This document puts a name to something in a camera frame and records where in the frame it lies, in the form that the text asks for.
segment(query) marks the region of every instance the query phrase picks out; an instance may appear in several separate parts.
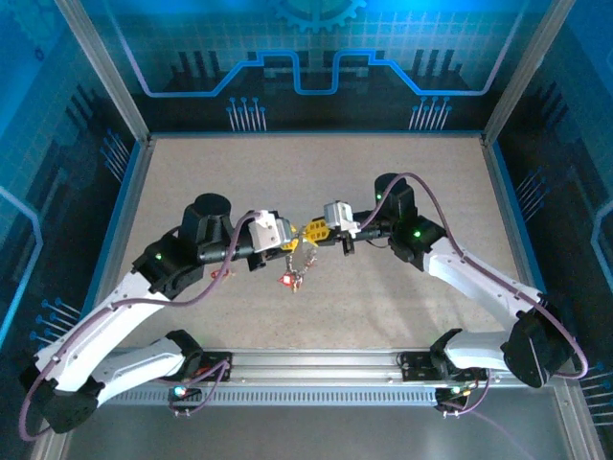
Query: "beige floor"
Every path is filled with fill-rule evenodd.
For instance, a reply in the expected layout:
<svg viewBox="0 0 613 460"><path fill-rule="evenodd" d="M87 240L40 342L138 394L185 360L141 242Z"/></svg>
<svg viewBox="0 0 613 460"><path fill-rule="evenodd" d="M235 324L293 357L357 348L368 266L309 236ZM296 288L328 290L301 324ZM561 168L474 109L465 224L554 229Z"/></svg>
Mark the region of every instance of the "beige floor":
<svg viewBox="0 0 613 460"><path fill-rule="evenodd" d="M334 199L354 210L374 206L381 173L420 174L434 189L458 240L516 277L509 242L477 138L406 135L257 136L159 140L125 252L123 272L149 242L181 222L185 206L216 192L249 209L276 209L295 224L323 214ZM420 212L437 219L415 185ZM124 342L146 345L186 329L204 347L389 348L429 346L450 328L498 329L493 318L443 282L362 243L318 251L296 294L277 282L284 261L249 273L246 262L189 310L164 309ZM203 289L208 278L180 297Z"/></svg>

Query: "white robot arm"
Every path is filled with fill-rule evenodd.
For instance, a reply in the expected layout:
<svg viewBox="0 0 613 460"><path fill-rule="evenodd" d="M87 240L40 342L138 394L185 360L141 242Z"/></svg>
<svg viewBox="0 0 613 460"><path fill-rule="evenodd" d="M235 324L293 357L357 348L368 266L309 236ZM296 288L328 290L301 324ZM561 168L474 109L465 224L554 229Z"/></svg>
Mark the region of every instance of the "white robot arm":
<svg viewBox="0 0 613 460"><path fill-rule="evenodd" d="M291 241L288 221L276 213L252 212L235 231L229 213L229 202L222 196L199 197L186 209L178 235L173 230L151 244L134 269L77 326L28 358L21 374L28 390L20 418L22 438L34 439L25 430L31 402L55 432L63 433L125 390L149 380L189 380L201 370L203 350L185 331L168 333L131 353L108 355L164 306L195 303L171 300L202 278L205 264L223 261L227 266L231 260L246 258L256 269L283 255L275 248ZM232 254L230 247L235 248ZM204 294L220 279L215 278Z"/></svg>
<svg viewBox="0 0 613 460"><path fill-rule="evenodd" d="M417 180L432 198L443 226L420 216L413 189L404 180ZM532 387L543 386L553 375L578 379L587 372L587 359L568 332L571 322L561 303L483 263L455 241L443 211L423 180L410 172L387 173L375 181L376 206L353 213L348 203L326 205L330 235L318 244L341 241L345 255L353 242L386 238L394 254L474 299L502 326L493 333L459 329L444 334L432 347L432 363L442 375L455 369L511 371ZM576 355L581 371L565 375L560 367Z"/></svg>

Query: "yellow object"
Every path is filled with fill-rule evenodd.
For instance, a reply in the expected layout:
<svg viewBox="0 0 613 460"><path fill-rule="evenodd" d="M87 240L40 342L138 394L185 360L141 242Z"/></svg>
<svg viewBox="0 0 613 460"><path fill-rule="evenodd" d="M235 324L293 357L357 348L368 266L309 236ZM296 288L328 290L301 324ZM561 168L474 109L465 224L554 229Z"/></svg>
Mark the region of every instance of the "yellow object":
<svg viewBox="0 0 613 460"><path fill-rule="evenodd" d="M291 231L296 233L296 227L291 226ZM314 246L317 245L317 242L325 240L329 236L329 228L326 226L326 221L322 218L318 218L317 220L312 220L306 227L303 233L303 238L306 242L310 242ZM298 246L298 238L294 238L288 244L284 244L281 246L283 251L291 251L294 252L296 250L296 246Z"/></svg>
<svg viewBox="0 0 613 460"><path fill-rule="evenodd" d="M313 245L317 245L317 242L325 240L329 235L329 228L326 226L326 221L322 218L318 220L312 220L309 225L306 226L305 240Z"/></svg>

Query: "blue printed backdrop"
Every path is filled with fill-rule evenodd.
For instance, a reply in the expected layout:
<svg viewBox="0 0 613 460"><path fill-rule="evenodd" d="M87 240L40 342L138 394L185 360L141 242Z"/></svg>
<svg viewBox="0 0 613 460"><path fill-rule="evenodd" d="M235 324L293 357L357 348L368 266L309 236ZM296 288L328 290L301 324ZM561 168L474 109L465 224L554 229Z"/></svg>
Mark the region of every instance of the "blue printed backdrop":
<svg viewBox="0 0 613 460"><path fill-rule="evenodd" d="M485 126L548 4L92 0L86 7L152 131L440 130Z"/></svg>
<svg viewBox="0 0 613 460"><path fill-rule="evenodd" d="M78 317L134 141L53 0L0 0L0 40L0 458L24 458L13 358Z"/></svg>
<svg viewBox="0 0 613 460"><path fill-rule="evenodd" d="M613 371L611 19L610 1L577 1L499 139L545 284L573 301L580 342L602 363L584 388L605 403L592 410L609 449L611 406L596 398L610 388L593 377Z"/></svg>

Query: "enclosure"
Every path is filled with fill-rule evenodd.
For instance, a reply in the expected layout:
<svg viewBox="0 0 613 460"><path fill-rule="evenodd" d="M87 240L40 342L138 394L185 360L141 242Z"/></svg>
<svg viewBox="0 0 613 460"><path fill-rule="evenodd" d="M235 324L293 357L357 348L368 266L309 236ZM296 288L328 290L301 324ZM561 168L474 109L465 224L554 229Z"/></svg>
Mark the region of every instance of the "enclosure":
<svg viewBox="0 0 613 460"><path fill-rule="evenodd" d="M0 457L611 456L610 2L0 6ZM334 200L373 209L375 179L404 172L472 254L564 295L584 379L532 389L497 373L476 415L444 418L429 407L436 385L403 382L397 354L500 325L389 248L346 257L337 244L316 247L295 293L283 259L235 261L211 297L122 342L185 329L234 354L231 381L191 420L148 382L70 433L19 439L16 357L94 309L198 196L227 197L232 222L268 209L301 227ZM30 432L41 424L32 409Z"/></svg>

